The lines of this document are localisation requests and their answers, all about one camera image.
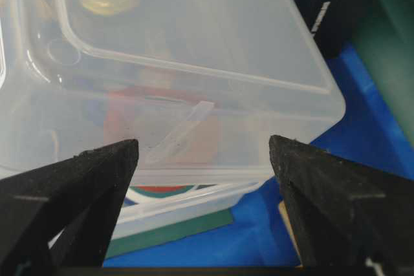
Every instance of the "transparent plastic box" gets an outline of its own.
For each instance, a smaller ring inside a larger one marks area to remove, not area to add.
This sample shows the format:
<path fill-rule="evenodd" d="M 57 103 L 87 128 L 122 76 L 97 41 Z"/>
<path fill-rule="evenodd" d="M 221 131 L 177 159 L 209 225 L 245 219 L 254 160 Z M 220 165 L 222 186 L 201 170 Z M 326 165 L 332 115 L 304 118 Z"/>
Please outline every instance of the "transparent plastic box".
<path fill-rule="evenodd" d="M 191 190 L 165 197 L 136 197 L 128 190 L 127 199 L 134 204 L 123 207 L 112 239 L 120 239 L 152 229 L 215 213 L 236 205 L 243 195 L 255 191 L 263 182 L 193 186 Z"/>
<path fill-rule="evenodd" d="M 344 101 L 292 0 L 0 0 L 0 173 L 124 138 L 134 184 L 272 176 Z"/>

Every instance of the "blue cloth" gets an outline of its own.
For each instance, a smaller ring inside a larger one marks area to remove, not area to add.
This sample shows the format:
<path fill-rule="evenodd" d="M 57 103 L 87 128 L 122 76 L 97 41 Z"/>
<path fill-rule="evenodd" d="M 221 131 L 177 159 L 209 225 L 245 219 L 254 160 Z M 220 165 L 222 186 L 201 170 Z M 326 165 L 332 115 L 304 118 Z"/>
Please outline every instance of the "blue cloth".
<path fill-rule="evenodd" d="M 313 142 L 332 154 L 414 178 L 414 151 L 353 47 L 328 62 L 345 117 Z M 274 179 L 232 208 L 234 223 L 109 259 L 104 266 L 294 266 L 298 258 L 277 209 Z"/>

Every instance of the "green paper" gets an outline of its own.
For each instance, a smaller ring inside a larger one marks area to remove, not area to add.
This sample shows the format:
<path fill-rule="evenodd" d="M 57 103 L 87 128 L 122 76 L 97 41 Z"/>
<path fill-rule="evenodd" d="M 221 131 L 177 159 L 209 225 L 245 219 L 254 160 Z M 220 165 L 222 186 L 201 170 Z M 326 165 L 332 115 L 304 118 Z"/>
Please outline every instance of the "green paper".
<path fill-rule="evenodd" d="M 152 231 L 120 239 L 114 239 L 108 247 L 106 259 L 128 252 L 165 244 L 174 240 L 183 239 L 184 237 L 190 235 L 226 226 L 232 222 L 232 213 L 229 209 L 225 209 L 209 215 L 164 226 L 163 228 L 154 229 Z"/>
<path fill-rule="evenodd" d="M 376 0 L 353 43 L 414 146 L 414 0 Z"/>

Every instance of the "black box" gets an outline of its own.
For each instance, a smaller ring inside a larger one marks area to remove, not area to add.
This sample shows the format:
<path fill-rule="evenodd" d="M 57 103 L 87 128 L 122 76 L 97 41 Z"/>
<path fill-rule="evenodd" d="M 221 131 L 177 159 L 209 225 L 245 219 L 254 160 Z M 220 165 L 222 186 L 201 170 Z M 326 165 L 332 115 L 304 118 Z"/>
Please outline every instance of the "black box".
<path fill-rule="evenodd" d="M 326 58 L 338 56 L 373 0 L 295 0 Z"/>

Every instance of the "plastic lid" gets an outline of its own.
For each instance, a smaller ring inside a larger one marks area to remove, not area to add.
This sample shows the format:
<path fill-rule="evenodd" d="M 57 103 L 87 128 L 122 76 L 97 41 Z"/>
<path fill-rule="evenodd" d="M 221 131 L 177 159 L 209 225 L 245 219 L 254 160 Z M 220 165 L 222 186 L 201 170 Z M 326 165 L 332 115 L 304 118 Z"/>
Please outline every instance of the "plastic lid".
<path fill-rule="evenodd" d="M 1 5 L 4 176 L 138 138 L 134 184 L 263 180 L 271 134 L 310 142 L 344 112 L 292 0 Z"/>

